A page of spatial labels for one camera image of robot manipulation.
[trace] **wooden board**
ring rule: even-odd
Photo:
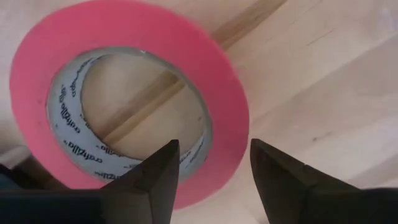
[[[0,146],[22,143],[8,93],[12,54],[41,17],[75,2],[80,1],[0,1],[0,41],[6,43],[0,52]],[[150,2],[193,19],[224,47],[248,96],[251,138],[358,187],[398,186],[397,1],[287,0],[281,7],[276,0]],[[101,87],[100,79],[94,81],[85,97]],[[128,146],[139,128],[158,124],[156,113],[191,105],[190,97],[178,97],[182,91],[135,126],[119,147]],[[110,96],[103,99],[115,103]],[[122,108],[131,102],[119,99]],[[186,113],[188,121],[195,122],[196,112]],[[226,187],[174,213],[173,223],[188,222],[267,223],[247,154]]]

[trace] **tape roll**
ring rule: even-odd
[[[86,72],[102,56],[118,53],[168,66],[204,107],[207,128],[181,157],[175,208],[222,188],[248,140],[241,84],[222,50],[202,30],[142,2],[84,2],[47,16],[26,35],[14,57],[10,89],[14,115],[33,155],[73,189],[100,188],[140,163],[107,148],[81,109]]]

